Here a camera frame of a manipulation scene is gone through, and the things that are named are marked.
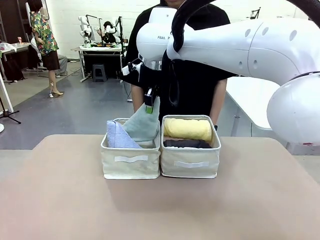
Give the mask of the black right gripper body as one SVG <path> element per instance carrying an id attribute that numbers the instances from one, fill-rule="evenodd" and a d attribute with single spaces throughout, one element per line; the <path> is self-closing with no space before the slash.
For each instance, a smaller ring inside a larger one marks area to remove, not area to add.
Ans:
<path id="1" fill-rule="evenodd" d="M 156 87 L 162 79 L 161 70 L 153 70 L 148 67 L 142 67 L 139 72 L 139 84 L 144 92 L 149 88 Z"/>

